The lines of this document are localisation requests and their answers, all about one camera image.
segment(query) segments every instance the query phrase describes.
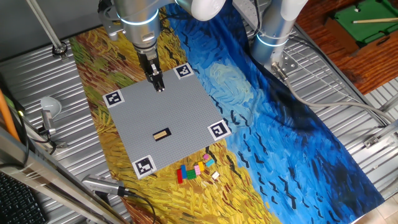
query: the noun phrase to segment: metal table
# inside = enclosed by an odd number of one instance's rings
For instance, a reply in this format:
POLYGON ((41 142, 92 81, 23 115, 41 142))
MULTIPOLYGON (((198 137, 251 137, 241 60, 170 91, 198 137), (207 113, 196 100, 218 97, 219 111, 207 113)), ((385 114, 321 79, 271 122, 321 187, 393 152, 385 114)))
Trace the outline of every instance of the metal table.
MULTIPOLYGON (((260 3, 261 9, 266 6, 260 3)), ((244 20, 247 35, 252 38, 253 30, 244 20)), ((299 27, 292 35, 300 35, 311 40, 299 27)), ((304 44, 289 41, 285 48, 286 54, 294 58, 299 66, 288 76, 294 89, 309 102, 336 102, 358 100, 381 106, 398 92, 398 82, 373 91, 364 97, 339 71, 333 70, 325 59, 304 44)), ((58 150, 53 156, 81 180, 87 174, 109 177, 110 173, 98 135, 91 118, 88 102, 76 69, 73 52, 68 51, 68 60, 61 60, 52 55, 52 46, 35 50, 20 57, 0 63, 0 72, 7 80, 12 93, 26 108, 26 118, 35 126, 42 125, 40 116, 40 99, 52 96, 61 101, 62 112, 54 119, 57 133, 53 140, 65 141, 68 148, 58 150)), ((384 198, 397 191, 398 184, 398 150, 394 144, 375 144, 367 148, 364 142, 373 134, 381 133, 380 121, 367 111, 352 107, 338 106, 335 108, 312 108, 333 134, 345 145, 356 162, 366 173, 384 198)), ((398 110, 389 113, 398 118, 398 110)), ((50 218, 49 223, 78 223, 85 217, 70 210, 55 200, 39 194, 39 199, 50 218)), ((129 214, 119 197, 111 196, 109 201, 113 208, 124 218, 129 214)))

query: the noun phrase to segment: orange pole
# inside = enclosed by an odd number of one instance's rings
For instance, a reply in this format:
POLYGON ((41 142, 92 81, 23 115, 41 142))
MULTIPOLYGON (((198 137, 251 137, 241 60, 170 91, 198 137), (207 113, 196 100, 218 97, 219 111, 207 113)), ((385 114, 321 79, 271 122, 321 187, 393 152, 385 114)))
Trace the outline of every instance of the orange pole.
POLYGON ((4 98, 4 95, 2 94, 1 90, 0 90, 0 111, 2 113, 4 121, 6 122, 6 127, 8 129, 8 132, 20 142, 21 140, 19 139, 17 129, 15 128, 6 99, 4 98))

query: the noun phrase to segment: green lego brick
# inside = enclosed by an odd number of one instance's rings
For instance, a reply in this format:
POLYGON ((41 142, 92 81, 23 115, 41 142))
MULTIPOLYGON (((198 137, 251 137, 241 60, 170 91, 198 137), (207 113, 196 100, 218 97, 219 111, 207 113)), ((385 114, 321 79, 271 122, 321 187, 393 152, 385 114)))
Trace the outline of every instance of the green lego brick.
POLYGON ((187 179, 192 180, 197 177, 197 174, 195 173, 195 170, 187 170, 187 179))

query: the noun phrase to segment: gray robot arm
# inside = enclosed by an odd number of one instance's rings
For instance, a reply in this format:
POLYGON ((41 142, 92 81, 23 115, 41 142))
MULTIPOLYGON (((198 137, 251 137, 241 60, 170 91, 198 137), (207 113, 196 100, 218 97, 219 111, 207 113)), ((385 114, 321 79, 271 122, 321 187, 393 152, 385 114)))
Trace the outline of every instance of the gray robot arm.
POLYGON ((159 92, 165 88, 157 53, 157 38, 160 35, 159 8, 171 3, 179 4, 194 18, 205 21, 221 10, 225 0, 114 0, 121 20, 120 26, 113 24, 106 11, 98 12, 111 40, 117 40, 118 32, 121 31, 133 44, 148 81, 159 92))
POLYGON ((283 64, 283 50, 297 16, 308 0, 272 0, 262 13, 259 33, 251 46, 253 58, 272 71, 271 65, 283 64))

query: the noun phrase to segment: yellow lego brick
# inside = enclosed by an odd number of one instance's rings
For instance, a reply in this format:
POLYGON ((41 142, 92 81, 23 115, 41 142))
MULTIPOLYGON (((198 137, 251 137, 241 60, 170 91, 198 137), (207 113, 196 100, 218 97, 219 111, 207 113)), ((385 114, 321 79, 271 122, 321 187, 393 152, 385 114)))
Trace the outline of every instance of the yellow lego brick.
POLYGON ((203 162, 198 162, 198 165, 199 165, 200 172, 205 171, 205 166, 203 165, 203 162))

